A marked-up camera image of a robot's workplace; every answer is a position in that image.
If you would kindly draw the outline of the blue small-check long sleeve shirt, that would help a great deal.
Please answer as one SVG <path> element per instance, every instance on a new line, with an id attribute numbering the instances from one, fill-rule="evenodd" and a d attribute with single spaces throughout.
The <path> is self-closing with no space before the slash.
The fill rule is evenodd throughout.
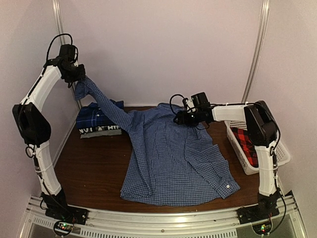
<path id="1" fill-rule="evenodd" d="M 132 153 L 122 199 L 182 207 L 225 199 L 239 190 L 228 161 L 204 127 L 174 123 L 179 106 L 161 103 L 145 111 L 126 112 L 84 78 L 75 87 L 75 98 L 87 95 L 130 137 Z"/>

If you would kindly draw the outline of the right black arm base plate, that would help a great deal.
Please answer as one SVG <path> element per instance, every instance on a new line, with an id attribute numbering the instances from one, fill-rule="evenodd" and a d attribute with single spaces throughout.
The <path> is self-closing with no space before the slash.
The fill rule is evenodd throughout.
<path id="1" fill-rule="evenodd" d="M 271 216 L 277 216 L 280 214 L 278 208 L 273 208 L 270 211 L 262 211 L 259 209 L 258 205 L 241 207 L 236 212 L 240 224 L 266 220 Z"/>

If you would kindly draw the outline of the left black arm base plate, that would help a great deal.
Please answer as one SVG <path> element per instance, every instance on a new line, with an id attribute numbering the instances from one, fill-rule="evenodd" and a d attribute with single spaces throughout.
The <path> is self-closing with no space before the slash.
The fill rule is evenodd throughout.
<path id="1" fill-rule="evenodd" d="M 66 209 L 53 206 L 46 209 L 45 215 L 67 223 L 85 225 L 88 210 L 72 206 L 68 206 Z"/>

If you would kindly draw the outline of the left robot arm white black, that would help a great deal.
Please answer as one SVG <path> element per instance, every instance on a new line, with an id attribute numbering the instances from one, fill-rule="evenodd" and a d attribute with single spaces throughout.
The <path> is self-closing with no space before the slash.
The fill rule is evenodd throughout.
<path id="1" fill-rule="evenodd" d="M 71 216 L 71 209 L 53 168 L 49 143 L 52 129 L 42 110 L 49 93 L 59 80 L 63 79 L 71 85 L 84 78 L 85 74 L 83 64 L 68 58 L 50 59 L 28 94 L 12 108 L 18 131 L 27 146 L 26 155 L 34 162 L 43 200 L 60 220 L 67 220 Z"/>

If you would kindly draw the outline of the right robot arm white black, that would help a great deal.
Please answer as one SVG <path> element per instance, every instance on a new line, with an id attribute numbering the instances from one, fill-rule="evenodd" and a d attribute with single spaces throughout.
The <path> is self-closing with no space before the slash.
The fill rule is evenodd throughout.
<path id="1" fill-rule="evenodd" d="M 280 197 L 277 182 L 278 162 L 275 149 L 280 140 L 280 130 L 265 101 L 244 104 L 210 104 L 189 102 L 183 99 L 184 109 L 173 112 L 178 125 L 195 127 L 199 123 L 214 121 L 241 121 L 247 126 L 249 139 L 258 158 L 260 186 L 258 205 L 254 215 L 264 219 L 276 208 Z"/>

